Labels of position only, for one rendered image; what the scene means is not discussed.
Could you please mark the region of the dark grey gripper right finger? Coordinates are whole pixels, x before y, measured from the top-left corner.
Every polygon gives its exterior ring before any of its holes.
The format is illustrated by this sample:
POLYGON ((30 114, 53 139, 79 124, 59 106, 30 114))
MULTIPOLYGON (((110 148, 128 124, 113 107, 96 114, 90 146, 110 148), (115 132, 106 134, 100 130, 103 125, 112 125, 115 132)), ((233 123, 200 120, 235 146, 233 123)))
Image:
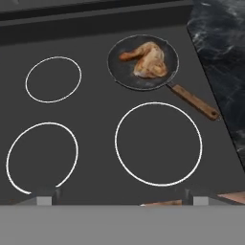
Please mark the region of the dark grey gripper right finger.
POLYGON ((225 197, 219 197, 211 192, 198 193, 191 189, 185 189, 184 204, 191 206, 224 206, 237 205, 237 202, 225 197))

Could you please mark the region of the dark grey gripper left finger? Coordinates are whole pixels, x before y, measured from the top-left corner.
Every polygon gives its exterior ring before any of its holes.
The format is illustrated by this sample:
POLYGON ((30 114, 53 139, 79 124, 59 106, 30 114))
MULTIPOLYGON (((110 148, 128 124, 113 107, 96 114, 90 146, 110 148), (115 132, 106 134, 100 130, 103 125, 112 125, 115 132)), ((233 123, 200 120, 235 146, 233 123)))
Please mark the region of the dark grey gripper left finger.
POLYGON ((52 206, 57 204, 60 196, 61 188, 42 188, 35 190, 26 200, 17 202, 17 205, 52 206))

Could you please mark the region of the browned chicken piece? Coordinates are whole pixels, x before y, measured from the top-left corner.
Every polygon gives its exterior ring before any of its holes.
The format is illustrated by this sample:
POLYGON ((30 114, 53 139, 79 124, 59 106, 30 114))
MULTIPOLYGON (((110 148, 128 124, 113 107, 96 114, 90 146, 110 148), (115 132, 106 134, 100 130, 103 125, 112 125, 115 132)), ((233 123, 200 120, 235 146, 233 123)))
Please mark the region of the browned chicken piece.
POLYGON ((165 54, 162 49, 152 41, 146 42, 131 52, 119 55, 122 61, 138 58, 133 74, 140 78, 162 78, 167 74, 165 54))

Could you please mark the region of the brown wooden cupboard front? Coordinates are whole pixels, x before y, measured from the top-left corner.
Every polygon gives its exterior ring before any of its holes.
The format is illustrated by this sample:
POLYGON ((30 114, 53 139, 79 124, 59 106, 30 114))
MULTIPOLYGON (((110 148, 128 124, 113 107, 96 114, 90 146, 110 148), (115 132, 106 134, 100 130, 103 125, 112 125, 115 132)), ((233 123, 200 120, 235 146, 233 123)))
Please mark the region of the brown wooden cupboard front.
MULTIPOLYGON (((225 197, 227 199, 234 200, 235 202, 237 202, 237 205, 245 206, 245 191, 232 192, 232 193, 221 193, 221 194, 216 194, 216 195, 219 197, 225 197)), ((184 197, 178 200, 141 204, 141 207, 150 207, 150 206, 185 206, 184 197)))

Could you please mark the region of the dark grey hob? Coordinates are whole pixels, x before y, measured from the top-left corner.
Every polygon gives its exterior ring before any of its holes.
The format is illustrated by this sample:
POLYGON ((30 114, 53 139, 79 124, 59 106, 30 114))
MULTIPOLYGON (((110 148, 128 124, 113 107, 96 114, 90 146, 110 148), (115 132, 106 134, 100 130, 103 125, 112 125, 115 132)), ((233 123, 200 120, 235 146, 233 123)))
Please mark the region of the dark grey hob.
POLYGON ((191 0, 0 0, 0 205, 42 188, 61 188, 60 205, 245 191, 220 114, 210 120, 167 86, 131 90, 108 71, 118 41, 160 37, 179 56, 173 82, 218 111, 187 30, 191 10, 191 0))

